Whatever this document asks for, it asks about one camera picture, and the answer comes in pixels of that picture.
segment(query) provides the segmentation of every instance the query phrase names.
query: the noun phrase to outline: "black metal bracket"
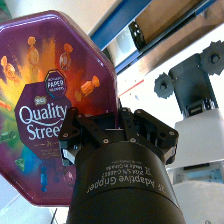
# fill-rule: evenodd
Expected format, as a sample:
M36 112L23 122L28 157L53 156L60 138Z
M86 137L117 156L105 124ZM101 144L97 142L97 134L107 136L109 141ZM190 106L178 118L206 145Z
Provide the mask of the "black metal bracket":
M178 132L144 110L133 114L129 108L121 108L120 128L115 126L113 113L86 117L78 114L77 108L70 108L58 137L63 165L75 164L78 153L85 160L99 147L120 141L144 145L164 164L174 161Z

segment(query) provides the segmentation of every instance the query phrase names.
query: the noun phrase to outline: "nestle logo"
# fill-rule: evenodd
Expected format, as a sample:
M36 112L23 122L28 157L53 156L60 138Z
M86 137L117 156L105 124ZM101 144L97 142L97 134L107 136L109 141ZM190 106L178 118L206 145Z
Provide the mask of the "nestle logo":
M47 103L47 98L46 98L46 96L36 96L34 99L34 103L36 106L44 105Z

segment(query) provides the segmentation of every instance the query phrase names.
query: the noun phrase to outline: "blue shelf frame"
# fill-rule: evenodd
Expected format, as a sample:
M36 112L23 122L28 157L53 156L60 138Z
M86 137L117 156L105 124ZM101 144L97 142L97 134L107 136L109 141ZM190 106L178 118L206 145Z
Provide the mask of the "blue shelf frame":
M91 36L93 42L104 50L107 45L128 26L152 0L122 0L118 7Z

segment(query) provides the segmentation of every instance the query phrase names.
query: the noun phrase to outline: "white surface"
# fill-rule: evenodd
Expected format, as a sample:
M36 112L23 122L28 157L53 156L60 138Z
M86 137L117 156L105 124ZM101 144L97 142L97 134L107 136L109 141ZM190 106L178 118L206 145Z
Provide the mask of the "white surface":
M56 212L56 215L55 215L55 221L56 221L57 224L66 223L67 216L68 216L68 210L69 210L69 208L66 208L66 207L57 208L57 212ZM55 211L55 208L50 208L50 211L53 215L53 213Z
M0 175L0 217L4 208L13 202L20 195L1 175Z
M2 176L0 186L0 224L50 224L48 208L31 205Z
M91 35L122 0L5 0L13 18L47 10L69 15Z
M189 181L173 186L186 224L224 223L224 185Z
M167 168L224 160L224 120L219 109L176 123L179 141L175 161Z

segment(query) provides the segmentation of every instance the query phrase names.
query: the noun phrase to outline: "quality street tin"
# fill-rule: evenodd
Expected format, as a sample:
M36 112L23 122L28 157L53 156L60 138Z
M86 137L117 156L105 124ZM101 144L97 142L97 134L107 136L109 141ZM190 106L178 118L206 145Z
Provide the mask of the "quality street tin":
M57 136L69 107L117 114L116 74L65 14L0 24L0 173L32 204L70 204L75 166L63 167Z

